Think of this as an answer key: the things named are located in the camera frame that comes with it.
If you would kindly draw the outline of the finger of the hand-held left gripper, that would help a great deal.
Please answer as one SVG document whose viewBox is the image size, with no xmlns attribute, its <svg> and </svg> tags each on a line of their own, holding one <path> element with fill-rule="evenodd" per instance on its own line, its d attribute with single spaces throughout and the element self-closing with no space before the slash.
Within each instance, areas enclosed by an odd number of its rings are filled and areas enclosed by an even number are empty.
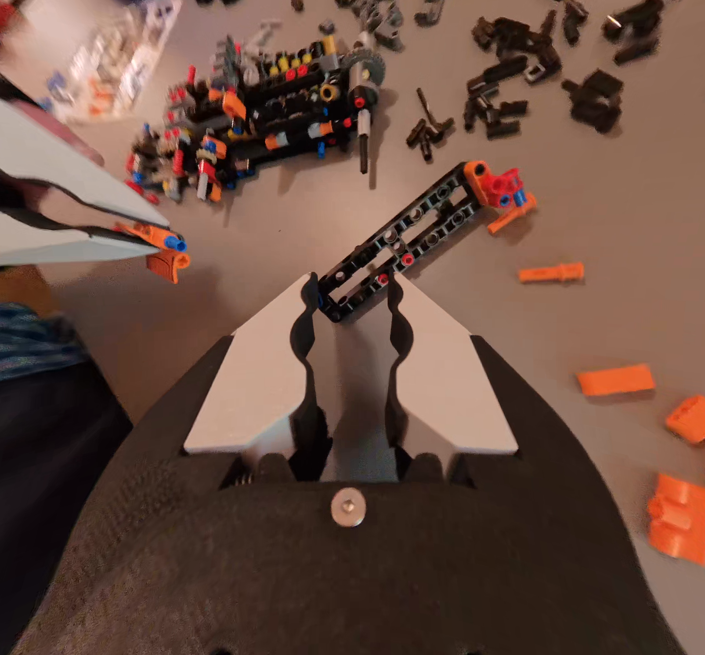
<svg viewBox="0 0 705 655">
<path fill-rule="evenodd" d="M 119 261 L 158 251 L 140 237 L 110 228 L 74 228 L 30 210 L 1 210 L 2 266 Z"/>
<path fill-rule="evenodd" d="M 1 175 L 13 184 L 57 189 L 94 210 L 170 228 L 140 194 L 31 118 L 26 109 L 6 101 L 1 101 Z"/>
</svg>

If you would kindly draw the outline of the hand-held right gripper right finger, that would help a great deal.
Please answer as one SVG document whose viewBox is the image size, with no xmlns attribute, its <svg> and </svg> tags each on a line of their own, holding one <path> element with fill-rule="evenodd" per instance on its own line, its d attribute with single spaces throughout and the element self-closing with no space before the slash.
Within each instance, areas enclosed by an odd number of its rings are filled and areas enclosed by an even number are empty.
<svg viewBox="0 0 705 655">
<path fill-rule="evenodd" d="M 471 333 L 401 274 L 388 283 L 396 358 L 386 437 L 407 456 L 512 455 L 517 440 Z"/>
</svg>

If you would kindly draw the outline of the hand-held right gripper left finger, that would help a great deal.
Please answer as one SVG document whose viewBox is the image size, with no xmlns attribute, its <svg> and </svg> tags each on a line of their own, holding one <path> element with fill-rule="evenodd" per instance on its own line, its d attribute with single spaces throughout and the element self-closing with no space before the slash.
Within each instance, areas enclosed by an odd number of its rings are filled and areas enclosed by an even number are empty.
<svg viewBox="0 0 705 655">
<path fill-rule="evenodd" d="M 292 456 L 313 446 L 318 412 L 307 356 L 318 303 L 310 272 L 234 331 L 184 442 L 188 454 Z"/>
</svg>

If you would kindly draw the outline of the orange lego piece with blue pin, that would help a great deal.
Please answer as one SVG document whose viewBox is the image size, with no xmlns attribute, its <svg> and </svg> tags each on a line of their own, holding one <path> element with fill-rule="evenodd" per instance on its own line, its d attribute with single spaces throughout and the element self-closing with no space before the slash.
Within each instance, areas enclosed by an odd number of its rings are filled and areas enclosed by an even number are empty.
<svg viewBox="0 0 705 655">
<path fill-rule="evenodd" d="M 132 227 L 117 223 L 115 232 L 129 234 L 156 248 L 156 253 L 146 257 L 146 267 L 153 274 L 172 283 L 178 283 L 178 273 L 190 265 L 188 245 L 181 236 L 167 229 L 136 222 Z"/>
</svg>

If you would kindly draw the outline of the black lego frame with orange end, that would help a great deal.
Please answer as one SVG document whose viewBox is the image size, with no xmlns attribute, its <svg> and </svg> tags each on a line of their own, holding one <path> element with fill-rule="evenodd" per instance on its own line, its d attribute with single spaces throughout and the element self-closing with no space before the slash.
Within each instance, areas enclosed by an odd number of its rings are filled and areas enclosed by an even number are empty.
<svg viewBox="0 0 705 655">
<path fill-rule="evenodd" d="M 496 175 L 482 160 L 460 163 L 319 278 L 319 310 L 340 323 L 479 215 L 496 215 L 488 226 L 495 233 L 535 208 L 518 169 Z"/>
</svg>

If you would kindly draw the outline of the multicolour lego chassis assembly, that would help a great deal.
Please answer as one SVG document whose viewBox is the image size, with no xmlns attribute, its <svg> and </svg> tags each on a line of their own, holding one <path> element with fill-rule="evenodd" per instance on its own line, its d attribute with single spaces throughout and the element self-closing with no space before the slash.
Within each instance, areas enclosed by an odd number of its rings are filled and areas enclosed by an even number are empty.
<svg viewBox="0 0 705 655">
<path fill-rule="evenodd" d="M 333 34 L 297 52 L 245 53 L 219 42 L 210 78 L 170 86 L 162 127 L 145 124 L 126 159 L 125 184 L 157 204 L 180 202 L 187 186 L 200 201 L 260 167 L 305 153 L 323 159 L 357 141 L 359 170 L 369 171 L 369 142 L 386 65 L 367 30 L 346 51 Z"/>
</svg>

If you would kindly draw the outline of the lego sticker sheet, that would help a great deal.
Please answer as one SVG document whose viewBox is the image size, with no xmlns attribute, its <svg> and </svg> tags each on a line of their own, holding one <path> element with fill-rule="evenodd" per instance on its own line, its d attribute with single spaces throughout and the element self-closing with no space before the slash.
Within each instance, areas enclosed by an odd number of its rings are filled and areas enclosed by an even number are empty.
<svg viewBox="0 0 705 655">
<path fill-rule="evenodd" d="M 141 0 L 102 19 L 63 71 L 47 80 L 40 105 L 65 124 L 128 117 L 158 65 L 182 0 Z"/>
</svg>

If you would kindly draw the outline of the orange lego pin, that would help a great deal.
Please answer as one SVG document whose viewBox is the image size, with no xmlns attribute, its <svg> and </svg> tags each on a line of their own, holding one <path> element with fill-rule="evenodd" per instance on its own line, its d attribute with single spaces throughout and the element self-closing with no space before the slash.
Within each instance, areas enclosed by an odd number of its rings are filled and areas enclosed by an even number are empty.
<svg viewBox="0 0 705 655">
<path fill-rule="evenodd" d="M 560 263 L 541 268 L 519 270 L 517 278 L 522 284 L 573 283 L 585 278 L 585 265 L 580 262 Z"/>
</svg>

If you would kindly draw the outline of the flat orange lego panel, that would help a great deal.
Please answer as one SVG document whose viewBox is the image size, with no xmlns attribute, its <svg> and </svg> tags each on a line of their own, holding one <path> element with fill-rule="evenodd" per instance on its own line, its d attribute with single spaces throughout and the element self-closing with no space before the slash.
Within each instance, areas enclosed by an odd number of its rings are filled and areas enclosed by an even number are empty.
<svg viewBox="0 0 705 655">
<path fill-rule="evenodd" d="M 581 392 L 587 397 L 649 392 L 657 386 L 646 363 L 578 372 L 576 379 Z"/>
</svg>

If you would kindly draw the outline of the angled orange lego panel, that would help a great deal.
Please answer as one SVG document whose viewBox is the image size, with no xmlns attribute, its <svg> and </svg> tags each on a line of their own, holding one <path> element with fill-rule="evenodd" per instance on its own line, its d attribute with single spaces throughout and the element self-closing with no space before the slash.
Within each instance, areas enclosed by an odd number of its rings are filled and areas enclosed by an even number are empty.
<svg viewBox="0 0 705 655">
<path fill-rule="evenodd" d="M 685 399 L 665 421 L 665 427 L 687 443 L 697 446 L 704 443 L 704 396 Z"/>
</svg>

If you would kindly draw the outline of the large orange lego panel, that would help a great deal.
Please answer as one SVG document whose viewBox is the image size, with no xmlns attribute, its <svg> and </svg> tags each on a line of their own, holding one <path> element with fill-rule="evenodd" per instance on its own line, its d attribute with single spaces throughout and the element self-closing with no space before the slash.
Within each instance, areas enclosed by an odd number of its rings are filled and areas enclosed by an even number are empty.
<svg viewBox="0 0 705 655">
<path fill-rule="evenodd" d="M 658 475 L 647 504 L 648 542 L 672 558 L 704 566 L 704 487 Z"/>
</svg>

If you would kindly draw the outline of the pile of black lego pieces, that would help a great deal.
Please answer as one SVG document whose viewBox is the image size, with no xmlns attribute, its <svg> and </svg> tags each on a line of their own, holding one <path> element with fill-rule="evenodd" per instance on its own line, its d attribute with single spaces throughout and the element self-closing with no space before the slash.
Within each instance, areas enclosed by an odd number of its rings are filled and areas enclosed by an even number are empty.
<svg viewBox="0 0 705 655">
<path fill-rule="evenodd" d="M 403 33 L 400 141 L 455 118 L 450 152 L 526 171 L 681 167 L 704 149 L 704 0 L 445 0 Z"/>
</svg>

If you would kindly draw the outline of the person's dark pants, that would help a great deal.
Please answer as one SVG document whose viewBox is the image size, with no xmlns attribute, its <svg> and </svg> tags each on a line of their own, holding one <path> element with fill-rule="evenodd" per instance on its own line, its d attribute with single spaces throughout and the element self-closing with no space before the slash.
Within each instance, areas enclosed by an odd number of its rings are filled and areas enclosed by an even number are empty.
<svg viewBox="0 0 705 655">
<path fill-rule="evenodd" d="M 1 382 L 1 653 L 48 589 L 133 424 L 94 361 Z"/>
</svg>

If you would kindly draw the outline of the pile of light grey connectors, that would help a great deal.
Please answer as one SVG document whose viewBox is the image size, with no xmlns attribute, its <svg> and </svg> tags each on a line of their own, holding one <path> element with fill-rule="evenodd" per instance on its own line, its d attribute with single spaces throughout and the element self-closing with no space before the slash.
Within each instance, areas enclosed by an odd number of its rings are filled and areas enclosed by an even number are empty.
<svg viewBox="0 0 705 655">
<path fill-rule="evenodd" d="M 226 35 L 216 43 L 216 50 L 212 60 L 216 63 L 225 61 L 225 57 L 232 60 L 256 61 L 265 45 L 273 34 L 283 26 L 282 19 L 265 19 L 260 22 L 259 28 L 242 41 L 234 40 L 233 36 Z"/>
</svg>

